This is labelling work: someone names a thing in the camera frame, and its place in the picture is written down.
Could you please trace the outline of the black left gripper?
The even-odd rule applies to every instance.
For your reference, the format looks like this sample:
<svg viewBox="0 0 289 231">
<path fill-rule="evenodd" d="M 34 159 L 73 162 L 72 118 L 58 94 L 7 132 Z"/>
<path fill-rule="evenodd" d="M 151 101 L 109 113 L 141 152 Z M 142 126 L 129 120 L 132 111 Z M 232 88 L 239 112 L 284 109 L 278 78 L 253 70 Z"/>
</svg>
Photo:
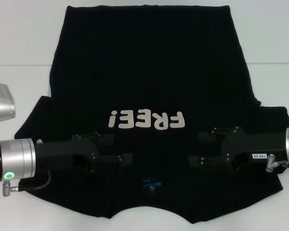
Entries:
<svg viewBox="0 0 289 231">
<path fill-rule="evenodd" d="M 67 141 L 35 144 L 36 173 L 80 168 L 85 171 L 121 171 L 132 165 L 133 154 L 99 155 L 97 145 L 114 144 L 114 135 L 73 134 Z"/>
</svg>

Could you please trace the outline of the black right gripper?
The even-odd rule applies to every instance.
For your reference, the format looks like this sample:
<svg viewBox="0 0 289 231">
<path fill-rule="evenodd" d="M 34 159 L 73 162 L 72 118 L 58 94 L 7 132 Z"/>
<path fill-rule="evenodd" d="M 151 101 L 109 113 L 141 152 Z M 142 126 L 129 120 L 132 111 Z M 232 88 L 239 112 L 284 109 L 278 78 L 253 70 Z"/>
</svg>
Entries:
<svg viewBox="0 0 289 231">
<path fill-rule="evenodd" d="M 220 156 L 188 157 L 190 167 L 203 173 L 237 171 L 242 165 L 259 165 L 269 173 L 279 166 L 287 166 L 286 133 L 265 132 L 248 134 L 240 127 L 217 128 L 200 132 L 203 143 L 222 142 Z"/>
</svg>

